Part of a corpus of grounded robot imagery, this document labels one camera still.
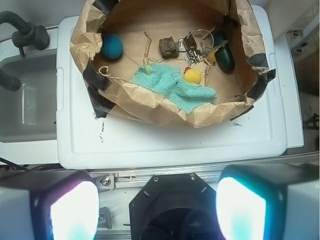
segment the white cooler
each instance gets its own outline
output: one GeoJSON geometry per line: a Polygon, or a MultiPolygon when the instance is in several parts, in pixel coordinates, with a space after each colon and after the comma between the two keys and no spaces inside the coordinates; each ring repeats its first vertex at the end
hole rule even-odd
{"type": "MultiPolygon", "coordinates": [[[[277,69],[266,12],[252,6],[270,69],[277,69]]],[[[78,17],[63,20],[57,44],[57,148],[66,169],[129,169],[216,164],[270,158],[287,149],[279,75],[248,113],[207,127],[163,128],[108,114],[96,118],[83,77],[70,54],[78,17]]]]}

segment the glowing light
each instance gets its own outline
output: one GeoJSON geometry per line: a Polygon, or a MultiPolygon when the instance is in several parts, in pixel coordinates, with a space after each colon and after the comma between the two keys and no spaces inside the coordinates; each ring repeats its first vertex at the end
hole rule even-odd
{"type": "Polygon", "coordinates": [[[263,240],[266,200],[232,177],[216,190],[216,213],[226,240],[263,240]]]}
{"type": "Polygon", "coordinates": [[[91,181],[83,181],[51,206],[55,240],[90,240],[97,232],[99,194],[91,181]]]}

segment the screw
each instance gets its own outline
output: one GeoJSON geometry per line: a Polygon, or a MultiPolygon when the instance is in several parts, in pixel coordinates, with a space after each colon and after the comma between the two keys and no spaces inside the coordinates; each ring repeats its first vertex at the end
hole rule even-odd
{"type": "Polygon", "coordinates": [[[104,178],[102,178],[101,180],[100,180],[100,183],[103,185],[103,186],[109,186],[110,184],[111,184],[111,179],[110,179],[110,177],[108,177],[108,176],[106,176],[106,177],[104,177],[104,178]]]}

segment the blue yarn ball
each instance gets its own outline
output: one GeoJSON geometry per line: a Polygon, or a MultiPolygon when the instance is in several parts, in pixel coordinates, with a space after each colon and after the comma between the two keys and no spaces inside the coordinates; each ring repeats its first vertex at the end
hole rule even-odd
{"type": "Polygon", "coordinates": [[[117,59],[124,51],[120,37],[115,34],[106,34],[102,37],[100,53],[108,59],[117,59]]]}

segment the green cloth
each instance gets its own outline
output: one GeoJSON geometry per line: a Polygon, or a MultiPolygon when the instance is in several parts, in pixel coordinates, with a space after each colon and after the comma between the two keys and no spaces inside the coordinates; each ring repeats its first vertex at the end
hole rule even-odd
{"type": "Polygon", "coordinates": [[[180,69],[169,65],[152,63],[146,67],[141,66],[132,82],[165,96],[187,114],[216,99],[215,89],[186,82],[180,69]]]}

